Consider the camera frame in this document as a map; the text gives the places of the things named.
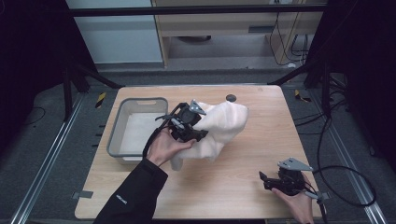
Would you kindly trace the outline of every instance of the wooden table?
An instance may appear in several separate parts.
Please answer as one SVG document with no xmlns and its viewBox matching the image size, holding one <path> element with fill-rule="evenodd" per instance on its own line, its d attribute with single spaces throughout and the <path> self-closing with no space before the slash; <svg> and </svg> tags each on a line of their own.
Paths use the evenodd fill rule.
<svg viewBox="0 0 396 224">
<path fill-rule="evenodd" d="M 154 218 L 289 218 L 291 214 L 273 193 L 264 189 L 259 171 L 277 178 L 277 162 L 293 157 L 308 164 L 294 127 L 282 90 L 278 86 L 161 86 L 120 89 L 99 148 L 94 157 L 84 190 L 93 191 L 90 199 L 80 198 L 77 218 L 95 218 L 110 195 L 134 169 L 121 165 L 106 152 L 120 102 L 125 98 L 163 97 L 169 110 L 191 99 L 210 105 L 225 101 L 228 94 L 249 108 L 244 131 L 220 152 L 214 162 L 184 160 L 181 171 L 170 162 L 162 169 L 169 174 L 160 193 Z M 317 188 L 311 173 L 305 172 Z M 320 217 L 315 202 L 314 217 Z"/>
</svg>

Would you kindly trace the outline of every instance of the white cloth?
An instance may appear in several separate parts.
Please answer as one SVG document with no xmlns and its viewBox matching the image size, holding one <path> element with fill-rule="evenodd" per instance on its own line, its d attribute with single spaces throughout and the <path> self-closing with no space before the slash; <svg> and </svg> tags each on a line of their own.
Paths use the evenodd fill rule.
<svg viewBox="0 0 396 224">
<path fill-rule="evenodd" d="M 248 108 L 228 101 L 219 105 L 198 103 L 206 112 L 205 116 L 193 126 L 194 130 L 209 133 L 192 148 L 178 152 L 172 159 L 172 169 L 179 171 L 184 159 L 208 158 L 214 161 L 223 147 L 244 130 L 248 120 Z"/>
</svg>

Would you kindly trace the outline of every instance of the hand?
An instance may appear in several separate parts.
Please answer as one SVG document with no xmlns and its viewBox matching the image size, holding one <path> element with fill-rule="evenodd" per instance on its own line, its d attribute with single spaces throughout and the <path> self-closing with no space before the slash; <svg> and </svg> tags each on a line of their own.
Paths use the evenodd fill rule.
<svg viewBox="0 0 396 224">
<path fill-rule="evenodd" d="M 185 143 L 178 142 L 172 137 L 169 129 L 164 128 L 152 142 L 148 150 L 147 159 L 157 166 L 161 166 L 179 151 L 191 148 L 195 142 L 195 139 L 191 139 Z"/>
<path fill-rule="evenodd" d="M 311 184 L 305 174 L 304 181 L 307 184 Z M 279 189 L 272 188 L 271 191 L 279 197 L 288 206 L 294 219 L 300 223 L 314 223 L 312 215 L 312 199 L 305 195 L 302 191 L 294 196 L 284 194 Z"/>
</svg>

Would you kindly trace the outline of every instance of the person's arm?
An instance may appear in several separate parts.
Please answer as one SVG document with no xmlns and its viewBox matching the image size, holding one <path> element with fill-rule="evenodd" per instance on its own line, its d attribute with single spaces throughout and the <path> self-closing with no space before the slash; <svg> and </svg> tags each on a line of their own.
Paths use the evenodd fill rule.
<svg viewBox="0 0 396 224">
<path fill-rule="evenodd" d="M 309 185 L 310 183 L 308 178 L 305 174 L 303 174 L 303 176 L 305 183 Z M 300 192 L 294 196 L 289 196 L 276 188 L 272 188 L 271 191 L 285 202 L 296 221 L 303 224 L 314 224 L 312 199 L 306 196 L 304 192 Z"/>
<path fill-rule="evenodd" d="M 168 177 L 159 166 L 180 150 L 191 148 L 193 143 L 194 140 L 179 143 L 168 129 L 163 129 L 151 144 L 147 157 L 111 195 L 93 223 L 150 223 Z"/>
</svg>

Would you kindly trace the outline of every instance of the black sleeve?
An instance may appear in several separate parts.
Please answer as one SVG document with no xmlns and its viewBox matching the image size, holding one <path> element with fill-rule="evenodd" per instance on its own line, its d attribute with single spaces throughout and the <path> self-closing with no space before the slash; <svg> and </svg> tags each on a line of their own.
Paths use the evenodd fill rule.
<svg viewBox="0 0 396 224">
<path fill-rule="evenodd" d="M 168 175 L 146 158 L 111 195 L 94 224 L 150 223 Z"/>
</svg>

